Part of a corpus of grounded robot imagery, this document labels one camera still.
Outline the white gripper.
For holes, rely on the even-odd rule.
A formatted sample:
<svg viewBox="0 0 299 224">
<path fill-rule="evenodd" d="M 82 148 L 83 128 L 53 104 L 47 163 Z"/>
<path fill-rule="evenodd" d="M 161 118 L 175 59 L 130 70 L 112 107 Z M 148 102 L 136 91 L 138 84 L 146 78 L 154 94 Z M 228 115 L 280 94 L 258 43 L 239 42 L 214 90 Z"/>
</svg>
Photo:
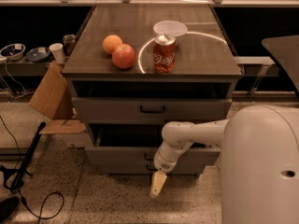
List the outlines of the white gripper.
<svg viewBox="0 0 299 224">
<path fill-rule="evenodd" d="M 154 156 L 154 166 L 158 170 L 152 175 L 150 193 L 151 198 L 159 196 L 167 179 L 166 173 L 173 171 L 178 162 L 177 152 L 166 152 L 159 149 Z"/>
</svg>

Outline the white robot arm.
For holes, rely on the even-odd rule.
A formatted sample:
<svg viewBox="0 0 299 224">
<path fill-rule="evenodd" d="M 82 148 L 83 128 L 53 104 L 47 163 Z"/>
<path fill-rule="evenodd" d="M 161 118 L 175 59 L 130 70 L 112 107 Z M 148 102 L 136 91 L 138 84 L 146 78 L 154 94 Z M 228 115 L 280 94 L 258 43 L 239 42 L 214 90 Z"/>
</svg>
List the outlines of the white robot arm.
<svg viewBox="0 0 299 224">
<path fill-rule="evenodd" d="M 222 224 L 299 224 L 299 109 L 252 105 L 230 119 L 162 129 L 150 195 L 193 144 L 221 147 Z"/>
</svg>

